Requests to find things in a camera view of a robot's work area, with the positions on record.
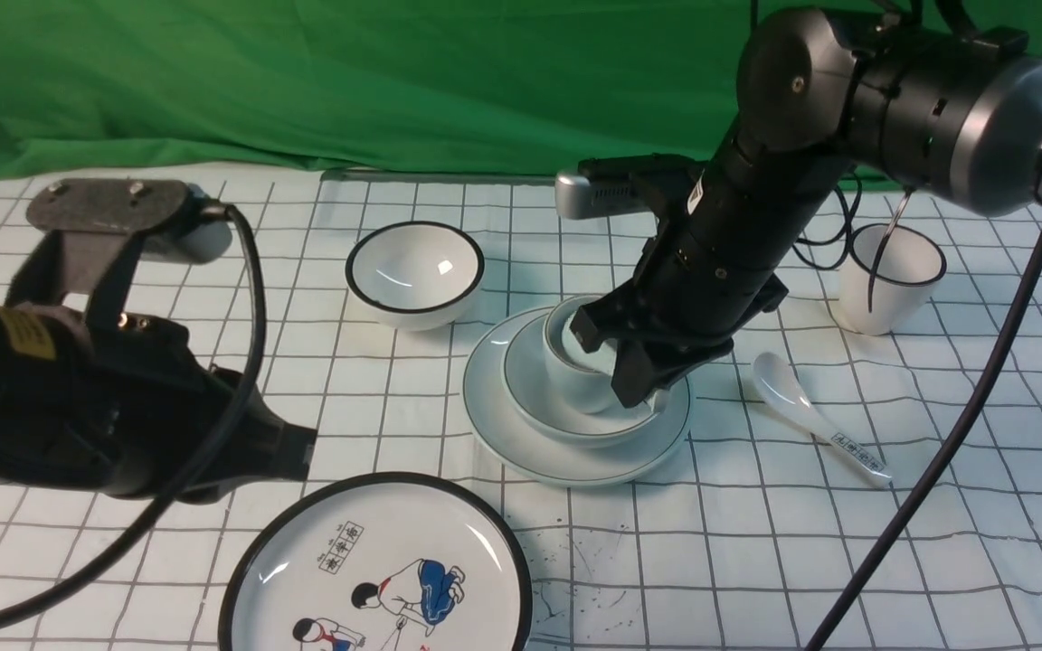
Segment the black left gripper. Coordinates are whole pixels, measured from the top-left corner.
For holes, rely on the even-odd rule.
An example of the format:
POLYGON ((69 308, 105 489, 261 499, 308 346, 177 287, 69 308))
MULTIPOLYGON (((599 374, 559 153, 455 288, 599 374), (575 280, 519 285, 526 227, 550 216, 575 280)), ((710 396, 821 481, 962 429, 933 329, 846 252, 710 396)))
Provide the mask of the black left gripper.
MULTIPOLYGON (((240 372, 214 366, 200 373, 198 391, 147 389, 119 409, 115 439, 121 447, 113 495, 144 500, 162 494, 169 479, 197 452, 223 416, 240 372)), ((212 505, 231 491, 268 481, 305 482, 316 445, 308 426, 289 423, 252 389, 231 433, 203 473, 177 497, 187 505, 212 505)))

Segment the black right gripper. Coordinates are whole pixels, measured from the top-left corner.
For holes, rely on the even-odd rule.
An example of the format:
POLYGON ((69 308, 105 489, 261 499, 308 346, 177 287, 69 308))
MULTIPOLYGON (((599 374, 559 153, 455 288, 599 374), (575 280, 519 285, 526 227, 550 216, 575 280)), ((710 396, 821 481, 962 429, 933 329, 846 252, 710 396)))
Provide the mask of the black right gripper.
POLYGON ((587 352, 615 344, 611 389, 632 408, 726 357, 750 318, 777 308, 787 249, 762 241, 710 248, 689 231, 660 234, 629 280, 576 309, 572 334, 587 352))

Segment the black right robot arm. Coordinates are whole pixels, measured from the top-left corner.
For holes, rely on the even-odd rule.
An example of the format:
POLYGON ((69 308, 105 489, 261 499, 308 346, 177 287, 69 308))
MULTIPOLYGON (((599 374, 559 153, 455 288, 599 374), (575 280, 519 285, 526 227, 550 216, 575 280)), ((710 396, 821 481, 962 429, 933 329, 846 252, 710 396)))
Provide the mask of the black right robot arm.
POLYGON ((616 347, 625 408, 725 357, 787 296, 777 270, 855 166, 981 217, 1042 203, 1042 57, 1024 32, 942 33, 897 12, 797 5, 764 18, 737 66, 737 115, 708 162, 586 159, 559 177, 572 220, 649 211, 632 278, 574 315, 616 347))

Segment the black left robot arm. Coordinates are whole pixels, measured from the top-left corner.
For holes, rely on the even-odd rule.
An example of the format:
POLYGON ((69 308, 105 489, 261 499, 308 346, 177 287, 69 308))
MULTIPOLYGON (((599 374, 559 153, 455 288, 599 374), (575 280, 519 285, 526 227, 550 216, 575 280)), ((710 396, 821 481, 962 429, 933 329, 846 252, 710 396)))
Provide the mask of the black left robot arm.
POLYGON ((0 485, 156 497, 244 384, 199 364, 181 323, 0 307, 0 485))

